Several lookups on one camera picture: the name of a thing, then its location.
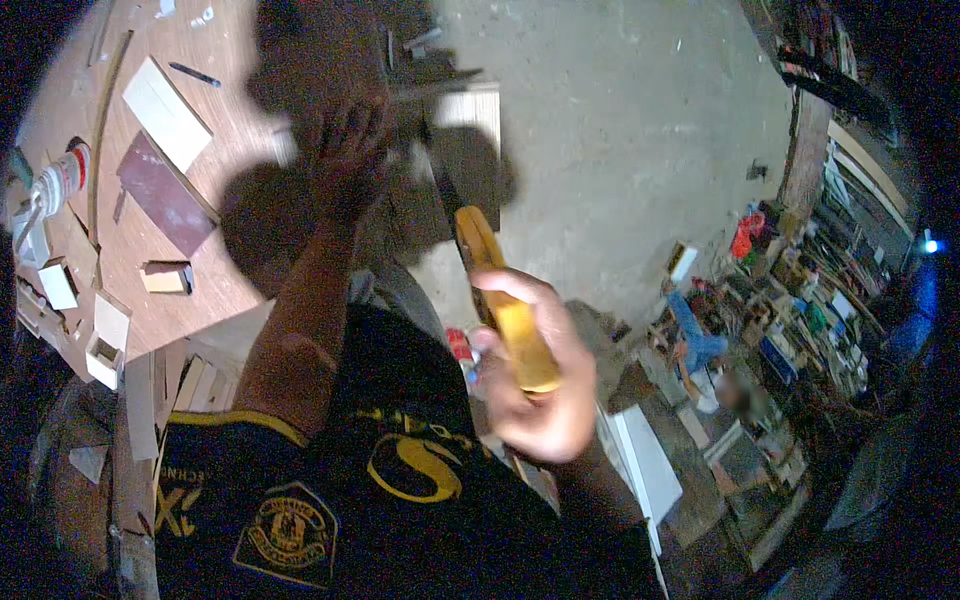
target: black t-shirt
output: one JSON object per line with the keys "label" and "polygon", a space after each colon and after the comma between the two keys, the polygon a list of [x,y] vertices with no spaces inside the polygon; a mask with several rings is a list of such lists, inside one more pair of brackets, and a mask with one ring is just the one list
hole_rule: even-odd
{"label": "black t-shirt", "polygon": [[473,436],[463,376],[412,324],[351,307],[327,426],[176,413],[163,597],[659,597],[642,528],[561,521]]}

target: wooden table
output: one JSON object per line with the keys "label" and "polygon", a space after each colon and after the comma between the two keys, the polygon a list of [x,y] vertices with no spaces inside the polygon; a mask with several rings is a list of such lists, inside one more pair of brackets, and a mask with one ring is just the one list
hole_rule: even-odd
{"label": "wooden table", "polygon": [[[112,55],[121,36],[134,30],[109,104],[97,199],[102,287],[132,311],[128,360],[254,308],[264,300],[234,267],[219,231],[187,257],[131,198],[127,198],[119,223],[113,223],[120,192],[116,170],[141,127],[123,100],[123,90],[144,59],[156,59],[213,132],[212,141],[185,175],[215,209],[223,207],[223,189],[237,173],[258,162],[275,161],[274,131],[286,123],[262,110],[248,95],[252,74],[256,74],[253,80],[258,89],[269,97],[279,95],[288,105],[292,103],[288,107],[291,111],[316,109],[344,94],[382,82],[375,40],[368,43],[371,39],[365,37],[372,31],[371,21],[358,23],[356,16],[331,17],[328,13],[306,15],[303,33],[293,45],[278,44],[260,56],[253,32],[255,5],[253,1],[179,0],[172,16],[155,18],[156,3],[138,5],[134,0],[116,0],[109,12],[103,53]],[[28,112],[21,147],[37,173],[49,160],[47,155],[56,159],[73,136],[93,143],[97,105],[110,56],[91,67],[87,67],[87,57],[99,29],[98,10],[104,6],[101,3],[91,11],[65,41]],[[213,9],[213,18],[200,26],[191,25],[207,7]],[[319,7],[316,11],[330,9]],[[192,66],[223,85],[215,88],[169,70],[169,61]],[[258,68],[264,63],[267,68]],[[88,189],[69,199],[84,225]],[[62,228],[53,222],[47,228],[52,256],[67,255],[69,261]],[[146,292],[138,273],[140,264],[187,258],[196,279],[192,296]],[[17,273],[42,293],[35,270],[20,267]],[[80,307],[64,311],[68,320],[80,320],[81,334],[61,354],[84,378],[88,378],[84,348],[92,330],[93,296],[92,289],[80,287]]]}

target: sandpaper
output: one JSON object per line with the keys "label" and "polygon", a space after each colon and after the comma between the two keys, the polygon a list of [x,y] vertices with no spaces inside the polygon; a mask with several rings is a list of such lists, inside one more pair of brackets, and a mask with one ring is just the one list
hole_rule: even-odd
{"label": "sandpaper", "polygon": [[140,208],[173,245],[190,257],[215,228],[215,213],[193,185],[141,131],[117,176]]}

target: concrete floor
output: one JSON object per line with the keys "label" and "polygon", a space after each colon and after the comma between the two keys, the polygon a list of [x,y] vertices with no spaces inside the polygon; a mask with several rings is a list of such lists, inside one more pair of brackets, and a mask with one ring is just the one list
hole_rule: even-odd
{"label": "concrete floor", "polygon": [[[732,240],[777,195],[792,104],[734,0],[439,0],[461,68],[500,82],[518,193],[499,241],[565,298],[650,320],[674,241]],[[752,161],[766,182],[746,181]],[[412,269],[445,324],[476,316],[452,245]]]}

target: wooden tool handle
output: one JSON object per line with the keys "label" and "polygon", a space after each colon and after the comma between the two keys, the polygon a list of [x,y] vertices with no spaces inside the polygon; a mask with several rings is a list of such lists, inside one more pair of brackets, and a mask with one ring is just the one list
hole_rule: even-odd
{"label": "wooden tool handle", "polygon": [[[502,269],[507,266],[490,224],[476,206],[464,206],[455,215],[457,243],[464,267]],[[505,292],[474,291],[477,314],[500,333],[514,362],[516,383],[524,392],[545,393],[560,387],[560,371],[534,318],[533,308]]]}

